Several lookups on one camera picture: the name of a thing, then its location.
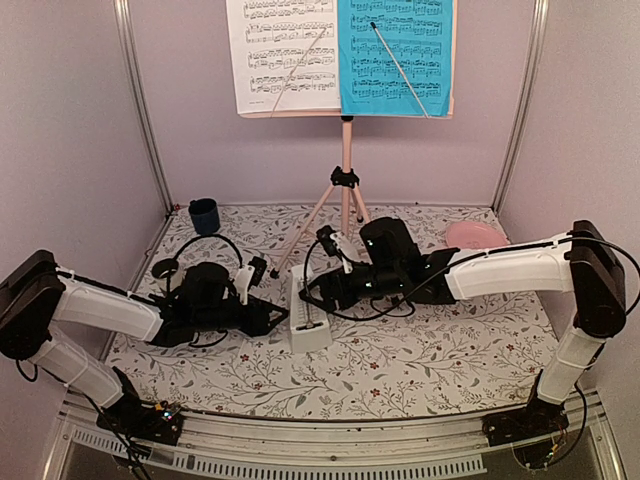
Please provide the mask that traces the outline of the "white metronome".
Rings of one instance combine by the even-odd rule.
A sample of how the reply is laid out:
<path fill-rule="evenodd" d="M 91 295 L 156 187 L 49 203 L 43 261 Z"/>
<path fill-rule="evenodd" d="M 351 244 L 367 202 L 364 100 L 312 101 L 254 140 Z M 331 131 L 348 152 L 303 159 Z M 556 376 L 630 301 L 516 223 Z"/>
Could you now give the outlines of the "white metronome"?
<path fill-rule="evenodd" d="M 320 308 L 300 298 L 303 289 L 302 264 L 291 268 L 290 343 L 294 353 L 309 353 L 328 348 L 332 342 L 330 322 Z"/>

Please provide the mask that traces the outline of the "pink music stand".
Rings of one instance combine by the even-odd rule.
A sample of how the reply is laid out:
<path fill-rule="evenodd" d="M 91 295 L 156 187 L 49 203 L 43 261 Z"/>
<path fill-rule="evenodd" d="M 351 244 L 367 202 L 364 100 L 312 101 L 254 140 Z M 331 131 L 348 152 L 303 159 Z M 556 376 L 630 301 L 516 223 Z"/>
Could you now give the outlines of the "pink music stand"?
<path fill-rule="evenodd" d="M 350 222 L 356 220 L 359 223 L 368 222 L 370 219 L 365 205 L 359 179 L 352 166 L 352 142 L 353 142 L 353 120 L 357 116 L 344 115 L 341 111 L 337 115 L 300 115 L 286 117 L 265 117 L 265 118 L 292 118 L 305 116 L 335 116 L 340 118 L 342 124 L 342 160 L 340 166 L 332 172 L 329 186 L 316 203 L 315 209 L 320 210 L 328 201 L 333 192 L 341 194 L 341 230 L 344 233 L 349 231 Z"/>

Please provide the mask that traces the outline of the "white sheet music page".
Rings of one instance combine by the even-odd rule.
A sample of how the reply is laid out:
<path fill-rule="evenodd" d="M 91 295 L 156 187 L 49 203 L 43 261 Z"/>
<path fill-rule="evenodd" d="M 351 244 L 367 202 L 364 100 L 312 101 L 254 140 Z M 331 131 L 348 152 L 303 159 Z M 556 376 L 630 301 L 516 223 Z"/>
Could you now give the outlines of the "white sheet music page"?
<path fill-rule="evenodd" d="M 228 1 L 226 13 L 239 115 L 340 112 L 336 1 Z"/>

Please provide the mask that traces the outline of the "blue sheet music page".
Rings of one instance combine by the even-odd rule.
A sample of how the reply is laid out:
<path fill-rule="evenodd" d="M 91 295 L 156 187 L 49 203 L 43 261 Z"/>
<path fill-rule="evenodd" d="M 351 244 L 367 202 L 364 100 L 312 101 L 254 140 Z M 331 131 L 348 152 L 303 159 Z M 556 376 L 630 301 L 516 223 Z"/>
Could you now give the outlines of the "blue sheet music page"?
<path fill-rule="evenodd" d="M 341 111 L 350 116 L 453 115 L 456 1 L 339 1 Z"/>

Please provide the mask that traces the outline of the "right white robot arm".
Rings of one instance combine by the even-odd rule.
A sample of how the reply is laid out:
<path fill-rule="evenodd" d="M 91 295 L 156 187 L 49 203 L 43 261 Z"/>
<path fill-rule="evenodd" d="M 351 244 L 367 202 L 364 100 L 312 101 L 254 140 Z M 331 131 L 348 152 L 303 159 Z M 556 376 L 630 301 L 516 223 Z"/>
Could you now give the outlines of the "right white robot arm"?
<path fill-rule="evenodd" d="M 537 436 L 552 424 L 573 385 L 596 361 L 606 341 L 627 319 L 624 267 L 613 244 L 589 221 L 564 234 L 493 249 L 457 247 L 424 254 L 405 223 L 383 217 L 364 225 L 360 238 L 369 259 L 358 259 L 349 241 L 330 227 L 316 233 L 340 268 L 304 277 L 301 300 L 334 315 L 363 299 L 400 295 L 403 301 L 450 305 L 475 297 L 520 292 L 571 293 L 576 312 L 556 353 L 539 374 L 532 402 L 517 415 L 517 427 Z"/>

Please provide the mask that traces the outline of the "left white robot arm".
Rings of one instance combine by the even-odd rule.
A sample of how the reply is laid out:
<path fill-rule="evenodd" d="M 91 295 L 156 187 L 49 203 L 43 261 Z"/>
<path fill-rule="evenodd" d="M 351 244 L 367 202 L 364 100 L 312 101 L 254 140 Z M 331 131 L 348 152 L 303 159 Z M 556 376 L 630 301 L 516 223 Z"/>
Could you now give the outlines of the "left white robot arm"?
<path fill-rule="evenodd" d="M 250 294 L 265 268 L 255 257 L 231 275 L 217 263 L 184 267 L 167 258 L 153 267 L 160 294 L 143 297 L 64 269 L 51 252 L 38 250 L 1 282 L 1 353 L 53 374 L 109 409 L 126 433 L 138 434 L 149 415 L 125 396 L 124 377 L 57 330 L 56 323 L 118 332 L 163 348 L 196 347 L 198 335 L 206 332 L 265 336 L 289 314 Z"/>

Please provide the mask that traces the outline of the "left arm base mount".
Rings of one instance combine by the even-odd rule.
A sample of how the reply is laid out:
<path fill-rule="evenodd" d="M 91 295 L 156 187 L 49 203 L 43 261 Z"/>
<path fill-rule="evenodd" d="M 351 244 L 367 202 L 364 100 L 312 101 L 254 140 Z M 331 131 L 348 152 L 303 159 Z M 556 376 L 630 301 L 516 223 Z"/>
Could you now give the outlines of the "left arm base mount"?
<path fill-rule="evenodd" d="M 144 403 L 136 393 L 124 392 L 112 406 L 102 408 L 96 424 L 99 428 L 164 445 L 176 446 L 184 417 L 177 403 Z"/>

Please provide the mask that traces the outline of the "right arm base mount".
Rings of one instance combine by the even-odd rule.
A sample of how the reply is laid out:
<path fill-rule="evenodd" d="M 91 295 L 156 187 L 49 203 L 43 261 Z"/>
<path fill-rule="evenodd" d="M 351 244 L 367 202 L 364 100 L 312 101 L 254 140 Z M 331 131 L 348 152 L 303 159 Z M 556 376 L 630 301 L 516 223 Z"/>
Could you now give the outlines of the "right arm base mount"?
<path fill-rule="evenodd" d="M 534 394 L 524 407 L 482 417 L 482 432 L 490 446 L 519 442 L 564 430 L 569 421 L 564 403 L 554 404 Z"/>

